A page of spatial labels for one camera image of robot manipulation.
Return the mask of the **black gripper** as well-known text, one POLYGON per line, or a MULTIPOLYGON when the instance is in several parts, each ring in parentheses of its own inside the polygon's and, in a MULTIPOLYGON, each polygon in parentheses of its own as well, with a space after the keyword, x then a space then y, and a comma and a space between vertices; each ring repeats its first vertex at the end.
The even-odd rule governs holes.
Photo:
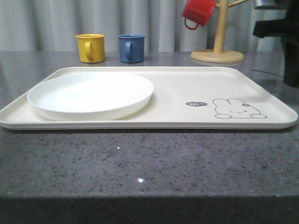
POLYGON ((284 52, 283 82, 291 87, 299 85, 299 2, 289 1, 284 19, 256 21, 253 35, 259 38, 279 36, 284 52))

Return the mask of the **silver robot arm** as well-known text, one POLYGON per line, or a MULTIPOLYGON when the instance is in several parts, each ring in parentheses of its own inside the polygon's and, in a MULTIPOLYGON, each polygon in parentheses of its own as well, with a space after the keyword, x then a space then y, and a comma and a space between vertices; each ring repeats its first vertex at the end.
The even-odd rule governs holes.
POLYGON ((256 21, 253 35, 259 38, 280 37, 284 51, 283 82, 291 87, 299 85, 299 1, 255 0, 255 9, 286 10, 283 19, 256 21))

